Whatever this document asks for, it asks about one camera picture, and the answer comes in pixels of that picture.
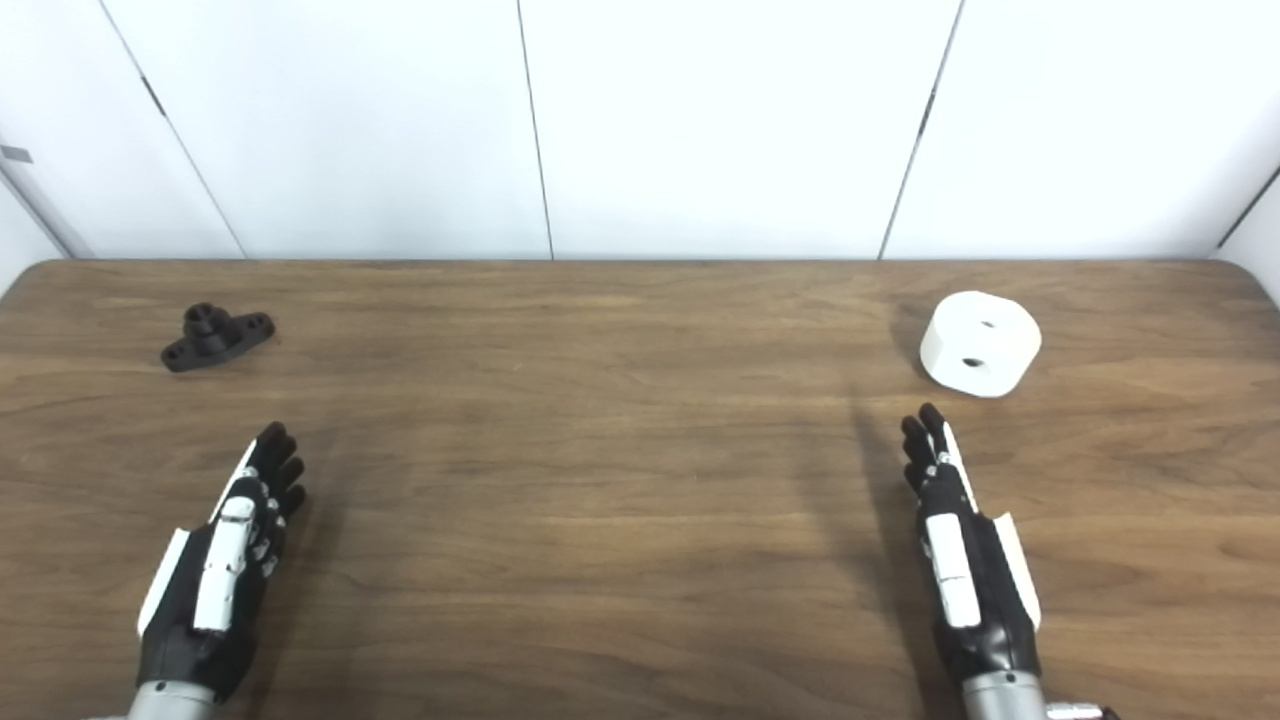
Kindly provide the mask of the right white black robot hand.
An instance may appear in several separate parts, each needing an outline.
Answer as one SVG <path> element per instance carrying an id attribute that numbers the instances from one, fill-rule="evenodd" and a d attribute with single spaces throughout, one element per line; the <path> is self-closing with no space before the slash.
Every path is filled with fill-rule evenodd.
<path id="1" fill-rule="evenodd" d="M 1039 676 L 1041 601 L 1012 515 L 980 510 L 954 428 L 933 404 L 905 416 L 901 432 L 937 611 L 934 643 L 950 679 Z"/>

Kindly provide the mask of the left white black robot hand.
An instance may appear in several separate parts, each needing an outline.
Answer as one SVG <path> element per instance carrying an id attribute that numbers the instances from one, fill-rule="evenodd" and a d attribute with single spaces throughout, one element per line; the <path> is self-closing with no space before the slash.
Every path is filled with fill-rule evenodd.
<path id="1" fill-rule="evenodd" d="M 305 462 L 280 421 L 241 456 L 207 520 L 174 530 L 137 623 L 138 696 L 209 716 L 248 675 L 259 615 L 307 498 Z"/>

